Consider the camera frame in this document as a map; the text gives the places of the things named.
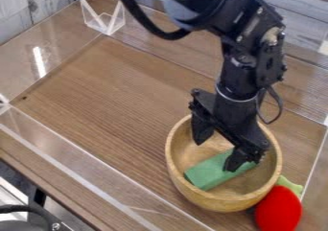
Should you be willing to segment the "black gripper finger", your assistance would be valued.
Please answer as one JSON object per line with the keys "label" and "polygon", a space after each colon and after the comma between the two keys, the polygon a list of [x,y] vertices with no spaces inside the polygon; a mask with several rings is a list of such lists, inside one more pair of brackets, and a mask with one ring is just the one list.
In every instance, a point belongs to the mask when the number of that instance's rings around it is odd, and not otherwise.
{"label": "black gripper finger", "polygon": [[215,134],[215,126],[211,117],[198,115],[194,112],[192,116],[192,129],[194,143],[200,146]]}
{"label": "black gripper finger", "polygon": [[247,147],[235,147],[224,161],[224,170],[235,173],[245,164],[257,165],[256,150]]}

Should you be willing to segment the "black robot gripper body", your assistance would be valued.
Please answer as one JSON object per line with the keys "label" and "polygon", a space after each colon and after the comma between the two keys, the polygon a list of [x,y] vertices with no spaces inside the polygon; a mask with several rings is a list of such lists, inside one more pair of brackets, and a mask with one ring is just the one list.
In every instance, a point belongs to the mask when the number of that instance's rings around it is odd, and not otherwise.
{"label": "black robot gripper body", "polygon": [[232,100],[221,90],[215,93],[194,88],[189,109],[198,115],[209,116],[215,132],[228,140],[235,147],[256,150],[259,162],[271,148],[269,140],[257,122],[257,109],[264,99],[264,90],[248,100]]}

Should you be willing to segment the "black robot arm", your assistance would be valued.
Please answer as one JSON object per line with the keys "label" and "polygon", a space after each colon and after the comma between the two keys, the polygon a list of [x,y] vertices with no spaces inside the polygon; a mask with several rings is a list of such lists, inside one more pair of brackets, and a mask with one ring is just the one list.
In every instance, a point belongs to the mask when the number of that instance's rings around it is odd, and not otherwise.
{"label": "black robot arm", "polygon": [[259,124],[260,107],[284,80],[284,18],[264,0],[164,0],[173,22],[186,31],[221,38],[224,66],[216,91],[193,90],[193,137],[202,144],[219,132],[233,145],[229,172],[259,162],[271,142]]}

